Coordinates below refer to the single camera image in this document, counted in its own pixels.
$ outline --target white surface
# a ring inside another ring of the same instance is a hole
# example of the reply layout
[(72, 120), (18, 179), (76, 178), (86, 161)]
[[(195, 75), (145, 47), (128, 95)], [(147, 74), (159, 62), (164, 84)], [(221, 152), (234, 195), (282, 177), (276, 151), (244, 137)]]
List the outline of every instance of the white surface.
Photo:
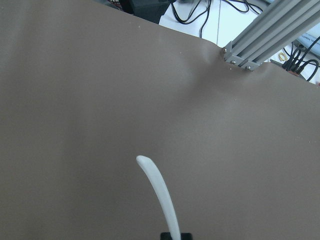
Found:
[(314, 36), (315, 38), (319, 37), (319, 33), (320, 33), (320, 23), (318, 23), (317, 25), (315, 25), (314, 27), (312, 27), (311, 29), (309, 29), (307, 31), (308, 34)]
[(155, 163), (146, 156), (137, 156), (136, 161), (148, 177), (162, 207), (172, 240), (181, 240), (178, 220), (174, 205), (164, 178)]
[[(189, 13), (193, 10), (195, 5), (197, 4), (197, 2), (198, 2), (197, 0), (193, 2), (183, 2), (183, 3), (176, 1), (173, 5), (175, 6), (179, 17), (181, 19), (186, 19)], [(207, 39), (215, 44), (217, 43), (217, 36), (218, 36), (217, 29), (218, 29), (218, 23), (219, 23), (219, 5), (220, 5), (220, 2), (218, 0), (212, 0), (209, 18), (202, 31), (202, 38)], [(206, 8), (207, 8), (207, 2), (201, 1), (199, 6), (194, 11), (193, 16), (198, 16), (200, 13), (206, 10)], [(165, 14), (161, 17), (159, 25), (167, 27), (169, 29), (177, 30), (185, 34), (199, 37), (199, 30), (203, 25), (203, 23), (205, 22), (206, 17), (207, 17), (207, 13), (204, 13), (193, 23), (184, 25), (177, 22), (172, 12), (172, 8), (171, 6), (169, 6)]]
[[(180, 2), (176, 1), (174, 6), (182, 19), (188, 17), (189, 13), (192, 11), (192, 8), (195, 6), (197, 1), (194, 3), (188, 2)], [(239, 9), (245, 10), (245, 6), (243, 3), (232, 2)], [(203, 0), (198, 9), (194, 12), (194, 16), (197, 16), (199, 13), (203, 12), (206, 9), (207, 2)], [(228, 5), (224, 1), (220, 0), (212, 0), (209, 19), (203, 28), (202, 38), (209, 40), (219, 47), (223, 48), (235, 39), (255, 18), (257, 14), (255, 14), (252, 10), (247, 13), (241, 13), (235, 10), (233, 7)], [(199, 29), (202, 26), (206, 19), (206, 14), (203, 14), (199, 17), (195, 22), (189, 25), (183, 25), (176, 21), (172, 8), (169, 6), (165, 14), (161, 17), (159, 24), (161, 26), (177, 30), (182, 33), (186, 33), (189, 35), (193, 35), (199, 37)], [(287, 52), (291, 50), (291, 45), (288, 45), (286, 48)], [(270, 59), (275, 60), (279, 63), (284, 63), (284, 61), (280, 61), (278, 54), (283, 52), (282, 50), (278, 51), (276, 54), (271, 56), (266, 62), (269, 62)], [(309, 59), (315, 59), (313, 55), (308, 54), (305, 61)], [(315, 66), (308, 65), (304, 68), (301, 75), (308, 79), (309, 76), (313, 73)], [(320, 82), (320, 70), (317, 71), (316, 75), (312, 78), (310, 83), (316, 84)]]

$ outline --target tan backdrop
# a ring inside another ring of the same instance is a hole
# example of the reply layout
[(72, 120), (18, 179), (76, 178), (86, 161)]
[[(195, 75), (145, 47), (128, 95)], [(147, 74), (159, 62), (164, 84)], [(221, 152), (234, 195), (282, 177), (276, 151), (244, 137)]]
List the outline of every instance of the tan backdrop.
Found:
[(0, 2), (0, 239), (320, 239), (320, 89), (90, 0)]

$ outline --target cable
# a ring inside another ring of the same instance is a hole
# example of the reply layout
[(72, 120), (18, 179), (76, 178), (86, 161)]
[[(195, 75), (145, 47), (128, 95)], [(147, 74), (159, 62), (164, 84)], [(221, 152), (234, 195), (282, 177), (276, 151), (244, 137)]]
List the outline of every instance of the cable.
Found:
[(204, 29), (204, 26), (206, 25), (208, 18), (209, 18), (209, 13), (210, 13), (210, 7), (211, 7), (211, 2), (212, 0), (208, 0), (208, 11), (206, 11), (206, 18), (204, 20), (204, 23), (202, 24), (201, 28), (200, 28), (200, 38), (202, 38), (202, 30)]
[(298, 59), (298, 57), (301, 54), (301, 49), (297, 48), (296, 50), (294, 50), (293, 54), (290, 56), (288, 61), (285, 61), (284, 64), (282, 65), (282, 68), (284, 68), (286, 71), (292, 71), (293, 68), (296, 67), (296, 61)]
[(318, 36), (318, 38), (308, 47), (308, 49), (305, 51), (305, 53), (303, 54), (303, 56), (299, 59), (297, 65), (299, 66), (301, 64), (301, 62), (304, 60), (305, 56), (308, 54), (308, 52), (312, 49), (312, 47), (320, 40), (320, 36)]
[(187, 21), (191, 18), (191, 16), (194, 14), (194, 12), (195, 12), (195, 10), (197, 9), (197, 7), (199, 6), (200, 2), (201, 2), (201, 0), (198, 1), (198, 3), (195, 5), (194, 9), (193, 9), (192, 12), (189, 14), (189, 16), (188, 16), (188, 18), (187, 18), (186, 20), (182, 20), (182, 19), (179, 17), (179, 15), (178, 15), (178, 13), (177, 13), (177, 10), (176, 10), (176, 8), (175, 8), (175, 6), (174, 6), (174, 4), (173, 4), (173, 1), (170, 2), (171, 7), (172, 7), (172, 11), (173, 11), (174, 18), (175, 18), (179, 23), (181, 23), (181, 24), (190, 24), (191, 22), (190, 22), (190, 23), (186, 23), (186, 22), (187, 22)]
[(290, 57), (291, 55), (292, 55), (292, 53), (293, 53), (293, 51), (294, 51), (294, 48), (293, 48), (293, 43), (292, 43), (292, 48), (291, 48), (291, 54), (289, 54), (288, 52), (287, 52), (287, 50), (286, 50), (286, 48), (284, 47), (283, 48), (283, 51)]
[(207, 7), (206, 9), (201, 12), (198, 16), (196, 16), (194, 19), (190, 20), (190, 18), (192, 17), (192, 15), (194, 14), (195, 10), (197, 9), (197, 7), (199, 6), (201, 0), (198, 1), (198, 3), (196, 4), (196, 6), (194, 7), (194, 9), (192, 10), (192, 12), (189, 14), (189, 16), (187, 17), (187, 19), (183, 20), (179, 17), (178, 13), (177, 13), (177, 10), (174, 6), (174, 1), (171, 0), (169, 1), (170, 2), (170, 5), (171, 5), (171, 8), (172, 8), (172, 12), (173, 12), (173, 16), (174, 18), (181, 24), (184, 24), (184, 25), (188, 25), (188, 24), (191, 24), (193, 23), (195, 20), (197, 20), (200, 16), (202, 16), (203, 14), (206, 13), (206, 18), (205, 18), (205, 21), (204, 23), (202, 24), (200, 30), (199, 30), (199, 37), (202, 38), (202, 31), (203, 31), (203, 28), (204, 26), (206, 25), (207, 21), (208, 21), (208, 18), (209, 18), (209, 13), (210, 13), (210, 7), (211, 7), (211, 2), (212, 0), (207, 0), (208, 1), (208, 4), (207, 4)]
[[(258, 5), (255, 5), (253, 3), (250, 3), (247, 0), (243, 0), (243, 1), (241, 1), (241, 0), (222, 0), (222, 1), (224, 1), (227, 4), (229, 4), (231, 7), (233, 7), (234, 9), (236, 9), (240, 13), (247, 13), (247, 12), (249, 12), (250, 9), (252, 9), (257, 15), (259, 15), (260, 13), (258, 11), (256, 11), (253, 7), (259, 9), (259, 11), (261, 11), (261, 13), (263, 12), (261, 7), (259, 7)], [(241, 10), (241, 9), (237, 8), (231, 2), (244, 4), (245, 5), (245, 10)]]
[(319, 62), (315, 59), (308, 60), (302, 66), (300, 66), (296, 71), (297, 74), (300, 74), (305, 69), (305, 66), (307, 66), (308, 64), (311, 64), (311, 62), (314, 62), (316, 67), (314, 68), (311, 76), (306, 80), (307, 82), (309, 82), (316, 75), (319, 68)]

